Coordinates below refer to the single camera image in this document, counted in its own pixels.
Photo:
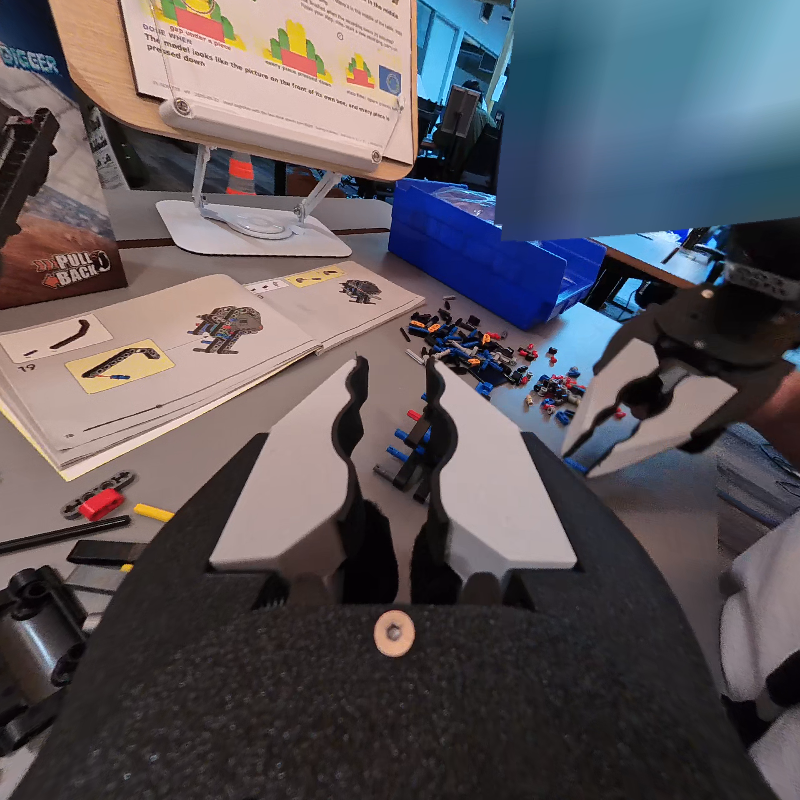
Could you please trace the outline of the lego set box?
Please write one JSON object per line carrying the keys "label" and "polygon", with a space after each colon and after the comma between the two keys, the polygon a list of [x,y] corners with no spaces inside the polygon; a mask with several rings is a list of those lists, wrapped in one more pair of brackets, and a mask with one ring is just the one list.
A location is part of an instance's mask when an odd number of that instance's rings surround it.
{"label": "lego set box", "polygon": [[125,288],[48,2],[1,2],[1,308]]}

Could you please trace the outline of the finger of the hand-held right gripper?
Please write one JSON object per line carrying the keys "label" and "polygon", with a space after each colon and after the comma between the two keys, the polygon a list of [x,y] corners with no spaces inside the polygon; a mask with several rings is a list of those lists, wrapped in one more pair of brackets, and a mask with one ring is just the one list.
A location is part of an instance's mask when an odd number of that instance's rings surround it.
{"label": "finger of the hand-held right gripper", "polygon": [[610,383],[611,369],[603,370],[590,388],[604,389],[600,410],[607,410],[620,395],[635,395],[661,406],[654,416],[639,421],[628,438],[610,447],[586,473],[599,478],[640,463],[665,450],[687,443],[693,431],[720,410],[737,389],[720,378],[692,375],[685,369],[655,370],[633,376],[622,388]]}
{"label": "finger of the hand-held right gripper", "polygon": [[561,454],[571,457],[611,418],[619,405],[652,406],[663,392],[655,347],[631,338],[604,366],[598,367],[568,426]]}

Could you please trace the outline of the clear plastic bag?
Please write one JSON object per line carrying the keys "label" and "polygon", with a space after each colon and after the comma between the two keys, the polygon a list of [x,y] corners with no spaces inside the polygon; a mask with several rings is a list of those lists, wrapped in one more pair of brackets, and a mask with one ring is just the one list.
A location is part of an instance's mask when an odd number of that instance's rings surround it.
{"label": "clear plastic bag", "polygon": [[436,189],[433,196],[476,218],[495,226],[501,226],[495,222],[495,195],[475,191],[461,185],[446,185]]}

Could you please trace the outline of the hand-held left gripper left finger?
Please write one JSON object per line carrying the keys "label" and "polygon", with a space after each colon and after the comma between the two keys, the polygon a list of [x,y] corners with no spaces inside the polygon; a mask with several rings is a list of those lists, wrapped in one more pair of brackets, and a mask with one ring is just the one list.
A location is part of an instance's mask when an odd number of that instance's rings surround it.
{"label": "hand-held left gripper left finger", "polygon": [[345,604],[395,601],[390,523],[365,499],[352,456],[369,363],[356,356],[271,429],[210,555],[216,572],[312,574]]}

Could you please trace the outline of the lego instruction booklet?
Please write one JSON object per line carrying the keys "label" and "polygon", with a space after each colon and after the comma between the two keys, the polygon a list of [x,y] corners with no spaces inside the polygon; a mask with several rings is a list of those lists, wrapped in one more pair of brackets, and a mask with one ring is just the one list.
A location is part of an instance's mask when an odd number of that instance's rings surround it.
{"label": "lego instruction booklet", "polygon": [[355,261],[199,277],[2,333],[2,415],[71,481],[424,303]]}

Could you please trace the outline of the cluster of red blue connectors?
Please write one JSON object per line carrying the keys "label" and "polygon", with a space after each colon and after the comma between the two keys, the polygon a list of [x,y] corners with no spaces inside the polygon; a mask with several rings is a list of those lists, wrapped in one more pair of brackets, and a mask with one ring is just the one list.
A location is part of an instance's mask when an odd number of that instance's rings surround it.
{"label": "cluster of red blue connectors", "polygon": [[550,372],[542,373],[536,382],[530,383],[524,403],[527,410],[538,408],[545,418],[554,420],[561,427],[567,427],[575,418],[587,387],[578,366],[570,365],[564,372],[556,371],[557,357],[558,350],[555,347],[546,351],[545,358]]}

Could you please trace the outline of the instruction sheet board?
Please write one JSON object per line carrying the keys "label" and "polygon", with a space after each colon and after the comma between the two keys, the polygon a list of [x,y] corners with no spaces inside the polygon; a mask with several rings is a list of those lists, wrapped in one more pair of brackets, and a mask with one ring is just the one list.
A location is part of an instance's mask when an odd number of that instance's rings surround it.
{"label": "instruction sheet board", "polygon": [[395,182],[418,152],[415,2],[50,2],[70,73],[152,135]]}

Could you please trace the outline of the red connector on grey beam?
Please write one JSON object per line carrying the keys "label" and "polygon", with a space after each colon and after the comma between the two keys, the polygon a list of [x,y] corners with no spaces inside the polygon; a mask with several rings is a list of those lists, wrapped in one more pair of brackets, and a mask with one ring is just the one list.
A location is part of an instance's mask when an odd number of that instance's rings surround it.
{"label": "red connector on grey beam", "polygon": [[66,503],[60,514],[65,520],[85,519],[96,522],[125,502],[124,490],[137,480],[138,475],[122,470],[101,481],[90,490]]}

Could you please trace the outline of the background table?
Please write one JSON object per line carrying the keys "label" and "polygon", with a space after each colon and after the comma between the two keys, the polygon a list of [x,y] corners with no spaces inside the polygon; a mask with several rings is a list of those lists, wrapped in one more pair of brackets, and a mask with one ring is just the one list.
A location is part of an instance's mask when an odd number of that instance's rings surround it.
{"label": "background table", "polygon": [[723,267],[725,254],[715,248],[696,245],[685,250],[675,242],[643,235],[593,237],[605,246],[605,257],[585,305],[600,310],[628,279],[658,281],[676,289],[704,284],[716,268]]}

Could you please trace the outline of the blue plastic bin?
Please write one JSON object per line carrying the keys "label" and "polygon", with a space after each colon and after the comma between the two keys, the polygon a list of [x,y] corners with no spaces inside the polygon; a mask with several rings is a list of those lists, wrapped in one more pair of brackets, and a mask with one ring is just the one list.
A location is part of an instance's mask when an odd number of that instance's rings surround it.
{"label": "blue plastic bin", "polygon": [[605,246],[590,238],[504,241],[501,226],[433,196],[446,185],[457,184],[397,182],[391,253],[520,330],[547,323],[588,296]]}

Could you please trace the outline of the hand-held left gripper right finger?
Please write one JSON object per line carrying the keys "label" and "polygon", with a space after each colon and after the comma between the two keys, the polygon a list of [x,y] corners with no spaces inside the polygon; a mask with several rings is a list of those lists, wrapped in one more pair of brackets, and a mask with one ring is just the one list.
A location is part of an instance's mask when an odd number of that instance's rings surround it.
{"label": "hand-held left gripper right finger", "polygon": [[578,556],[518,426],[439,361],[425,369],[429,496],[411,602],[455,603],[475,575],[505,590],[521,570],[574,569]]}

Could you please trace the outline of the pile of small lego pins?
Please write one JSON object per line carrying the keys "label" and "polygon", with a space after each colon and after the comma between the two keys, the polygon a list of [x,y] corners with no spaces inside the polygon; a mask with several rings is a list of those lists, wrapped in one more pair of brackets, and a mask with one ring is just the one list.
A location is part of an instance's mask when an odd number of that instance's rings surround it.
{"label": "pile of small lego pins", "polygon": [[486,400],[501,386],[528,385],[530,365],[538,353],[514,350],[507,343],[507,330],[483,330],[475,315],[455,315],[455,299],[445,295],[435,311],[415,311],[400,327],[407,344],[419,345],[409,349],[409,355],[421,365],[439,363],[457,376],[471,378],[475,391]]}

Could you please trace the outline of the person's right forearm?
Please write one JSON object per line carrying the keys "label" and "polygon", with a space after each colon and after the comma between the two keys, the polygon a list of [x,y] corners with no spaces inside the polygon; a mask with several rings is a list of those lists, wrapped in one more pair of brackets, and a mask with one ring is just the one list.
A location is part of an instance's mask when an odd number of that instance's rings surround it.
{"label": "person's right forearm", "polygon": [[799,370],[786,375],[775,394],[745,422],[799,468]]}

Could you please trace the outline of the pile of assorted lego beams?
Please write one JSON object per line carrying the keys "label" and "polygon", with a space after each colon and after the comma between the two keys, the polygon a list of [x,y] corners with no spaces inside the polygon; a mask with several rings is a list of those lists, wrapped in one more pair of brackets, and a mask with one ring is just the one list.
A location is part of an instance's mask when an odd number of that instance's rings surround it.
{"label": "pile of assorted lego beams", "polygon": [[58,715],[92,632],[145,549],[108,538],[132,521],[113,514],[2,539],[3,757]]}

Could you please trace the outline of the lego motor chassis assembly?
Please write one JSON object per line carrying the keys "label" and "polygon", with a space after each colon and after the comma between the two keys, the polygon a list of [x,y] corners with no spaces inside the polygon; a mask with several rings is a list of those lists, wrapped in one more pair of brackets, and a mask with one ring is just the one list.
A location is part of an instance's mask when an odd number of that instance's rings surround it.
{"label": "lego motor chassis assembly", "polygon": [[445,410],[442,397],[438,389],[428,388],[422,393],[423,407],[410,413],[409,431],[396,429],[399,446],[386,448],[395,465],[374,467],[376,475],[410,495],[418,505],[439,504],[444,469],[451,463],[458,445],[455,420]]}

